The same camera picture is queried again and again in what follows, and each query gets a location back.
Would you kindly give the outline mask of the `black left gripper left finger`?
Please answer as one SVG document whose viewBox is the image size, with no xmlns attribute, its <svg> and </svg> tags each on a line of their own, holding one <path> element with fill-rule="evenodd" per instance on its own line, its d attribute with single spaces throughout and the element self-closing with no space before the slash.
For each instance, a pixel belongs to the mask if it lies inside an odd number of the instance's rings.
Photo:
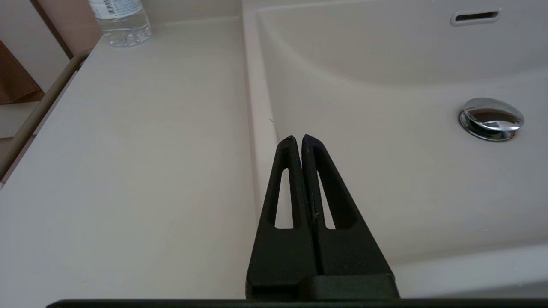
<svg viewBox="0 0 548 308">
<path fill-rule="evenodd" d="M 293 227 L 275 226 L 283 171 L 289 172 Z M 299 149 L 293 136 L 279 142 L 245 277 L 247 299 L 297 299 L 299 283 L 317 274 Z"/>
</svg>

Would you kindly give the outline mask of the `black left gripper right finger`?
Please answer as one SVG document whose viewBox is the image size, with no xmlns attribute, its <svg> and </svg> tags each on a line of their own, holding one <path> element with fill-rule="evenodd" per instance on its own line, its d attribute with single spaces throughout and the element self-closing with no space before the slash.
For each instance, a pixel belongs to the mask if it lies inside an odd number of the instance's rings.
<svg viewBox="0 0 548 308">
<path fill-rule="evenodd" d="M 301 157 L 320 273 L 392 277 L 389 263 L 325 145 L 307 134 L 302 140 Z"/>
</svg>

